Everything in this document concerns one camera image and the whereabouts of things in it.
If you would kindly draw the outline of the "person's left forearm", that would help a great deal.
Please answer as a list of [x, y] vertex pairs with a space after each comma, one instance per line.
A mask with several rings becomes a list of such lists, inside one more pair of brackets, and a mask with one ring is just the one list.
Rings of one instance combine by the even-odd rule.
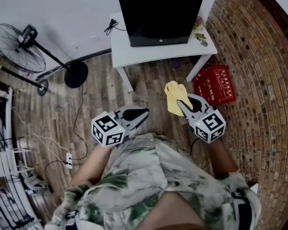
[[70, 186], [77, 186], [85, 182], [90, 182], [91, 184], [98, 183], [103, 175], [113, 148], [114, 147], [97, 145], [72, 178]]

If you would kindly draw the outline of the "white small shelf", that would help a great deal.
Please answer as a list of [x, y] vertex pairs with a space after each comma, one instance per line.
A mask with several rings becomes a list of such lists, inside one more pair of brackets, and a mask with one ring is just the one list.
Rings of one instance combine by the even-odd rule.
[[[34, 167], [27, 165], [25, 153], [30, 152], [31, 149], [7, 149], [6, 151], [0, 151], [0, 177], [6, 177], [10, 175], [17, 175], [31, 171]], [[23, 165], [18, 165], [16, 161], [16, 155], [21, 155], [23, 158]]]

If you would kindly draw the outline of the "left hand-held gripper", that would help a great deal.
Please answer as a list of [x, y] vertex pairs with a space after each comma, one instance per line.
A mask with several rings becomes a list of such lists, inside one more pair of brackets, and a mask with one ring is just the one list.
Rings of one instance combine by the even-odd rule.
[[103, 147], [118, 146], [148, 116], [148, 108], [141, 106], [123, 106], [110, 113], [105, 111], [92, 119], [91, 133]]

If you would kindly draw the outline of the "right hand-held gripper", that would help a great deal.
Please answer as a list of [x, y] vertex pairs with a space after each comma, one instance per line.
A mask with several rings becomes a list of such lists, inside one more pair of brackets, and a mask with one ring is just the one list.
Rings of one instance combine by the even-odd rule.
[[202, 96], [188, 93], [188, 99], [193, 110], [181, 100], [177, 100], [177, 104], [195, 135], [208, 144], [220, 138], [226, 129], [221, 113], [214, 110]]

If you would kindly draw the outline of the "black box appliance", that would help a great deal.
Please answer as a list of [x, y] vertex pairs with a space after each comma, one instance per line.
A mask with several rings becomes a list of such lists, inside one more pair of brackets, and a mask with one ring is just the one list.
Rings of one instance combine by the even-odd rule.
[[119, 0], [130, 45], [188, 42], [203, 0]]

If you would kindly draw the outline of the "white low table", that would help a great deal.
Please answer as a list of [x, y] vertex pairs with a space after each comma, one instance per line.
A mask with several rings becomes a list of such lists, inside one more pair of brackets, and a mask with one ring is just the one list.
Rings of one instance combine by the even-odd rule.
[[[195, 33], [201, 33], [206, 36], [208, 41], [207, 47], [204, 47], [199, 43], [194, 36]], [[176, 45], [132, 47], [130, 46], [127, 32], [117, 29], [112, 30], [110, 37], [112, 66], [119, 73], [128, 92], [133, 92], [134, 89], [127, 77], [124, 69], [125, 67], [162, 59], [200, 56], [195, 66], [186, 77], [186, 81], [190, 82], [202, 69], [209, 58], [218, 53], [206, 28], [203, 28], [200, 31], [193, 30], [186, 44]]]

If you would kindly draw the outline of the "black standing fan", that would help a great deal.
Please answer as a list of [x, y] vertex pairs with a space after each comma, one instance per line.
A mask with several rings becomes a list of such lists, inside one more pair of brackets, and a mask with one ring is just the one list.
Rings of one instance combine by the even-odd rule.
[[83, 62], [67, 65], [36, 41], [38, 32], [31, 24], [23, 31], [7, 23], [0, 23], [0, 55], [9, 63], [27, 73], [40, 73], [46, 69], [42, 53], [66, 69], [65, 84], [69, 88], [81, 86], [87, 79], [89, 69]]

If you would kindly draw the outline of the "red box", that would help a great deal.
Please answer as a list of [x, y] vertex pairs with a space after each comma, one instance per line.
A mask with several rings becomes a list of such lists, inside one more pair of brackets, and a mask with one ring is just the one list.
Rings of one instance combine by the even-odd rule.
[[218, 106], [236, 101], [233, 85], [225, 65], [201, 69], [192, 80], [194, 93], [209, 105]]

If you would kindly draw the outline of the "person's patterned shirt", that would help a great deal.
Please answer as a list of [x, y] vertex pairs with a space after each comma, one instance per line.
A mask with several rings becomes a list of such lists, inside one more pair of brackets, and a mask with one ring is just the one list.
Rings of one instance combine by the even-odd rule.
[[69, 187], [45, 230], [136, 230], [165, 192], [176, 192], [206, 230], [255, 230], [261, 204], [239, 169], [220, 177], [179, 145], [148, 133], [114, 149], [96, 184]]

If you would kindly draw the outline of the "black stand with round base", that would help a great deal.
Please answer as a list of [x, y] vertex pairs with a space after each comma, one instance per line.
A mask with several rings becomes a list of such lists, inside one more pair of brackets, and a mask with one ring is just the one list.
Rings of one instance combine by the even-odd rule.
[[48, 84], [47, 80], [42, 80], [41, 84], [39, 84], [36, 81], [32, 81], [30, 79], [27, 79], [27, 78], [15, 73], [15, 72], [3, 67], [2, 65], [0, 65], [0, 70], [4, 71], [4, 72], [6, 72], [6, 73], [8, 73], [8, 74], [20, 79], [20, 80], [22, 80], [22, 81], [24, 81], [24, 82], [26, 82], [26, 83], [28, 83], [30, 85], [33, 85], [33, 86], [37, 87], [38, 88], [37, 93], [38, 93], [39, 96], [44, 96], [46, 94], [47, 90], [48, 90], [49, 84]]

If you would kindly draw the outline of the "small potted succulent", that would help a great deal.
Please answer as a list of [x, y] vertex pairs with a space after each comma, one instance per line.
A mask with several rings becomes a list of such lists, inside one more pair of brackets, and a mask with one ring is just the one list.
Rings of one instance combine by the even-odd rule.
[[208, 46], [208, 41], [207, 38], [204, 34], [201, 33], [195, 33], [195, 38], [199, 41], [199, 43], [204, 46], [207, 47]]

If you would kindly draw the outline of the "white power strip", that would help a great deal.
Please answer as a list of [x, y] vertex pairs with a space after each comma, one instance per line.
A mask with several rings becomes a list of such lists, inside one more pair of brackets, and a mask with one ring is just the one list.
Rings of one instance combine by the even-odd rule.
[[65, 166], [66, 166], [68, 169], [70, 169], [70, 170], [73, 168], [72, 154], [71, 154], [70, 152], [66, 153]]

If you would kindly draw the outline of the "small flower plant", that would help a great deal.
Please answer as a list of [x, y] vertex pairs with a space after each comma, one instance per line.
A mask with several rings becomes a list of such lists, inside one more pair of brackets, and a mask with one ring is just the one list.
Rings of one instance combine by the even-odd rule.
[[201, 16], [198, 16], [197, 18], [196, 18], [196, 21], [195, 21], [195, 24], [194, 24], [194, 29], [195, 30], [202, 30], [203, 28], [204, 28], [204, 20], [203, 20], [203, 18], [201, 17]]

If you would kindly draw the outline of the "person's right forearm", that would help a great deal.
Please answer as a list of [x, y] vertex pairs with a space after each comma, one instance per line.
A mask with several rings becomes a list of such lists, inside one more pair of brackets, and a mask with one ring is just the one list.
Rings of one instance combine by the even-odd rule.
[[238, 170], [232, 156], [219, 138], [208, 144], [208, 154], [215, 177]]

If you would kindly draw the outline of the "yellow cleaning cloth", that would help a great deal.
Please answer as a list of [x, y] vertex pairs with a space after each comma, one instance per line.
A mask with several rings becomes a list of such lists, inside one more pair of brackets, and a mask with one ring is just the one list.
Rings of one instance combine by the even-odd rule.
[[183, 84], [178, 84], [176, 81], [170, 81], [165, 85], [164, 91], [167, 98], [167, 110], [170, 113], [177, 116], [183, 116], [183, 113], [177, 104], [177, 100], [186, 104], [191, 111], [193, 110], [193, 105], [188, 99], [188, 94]]

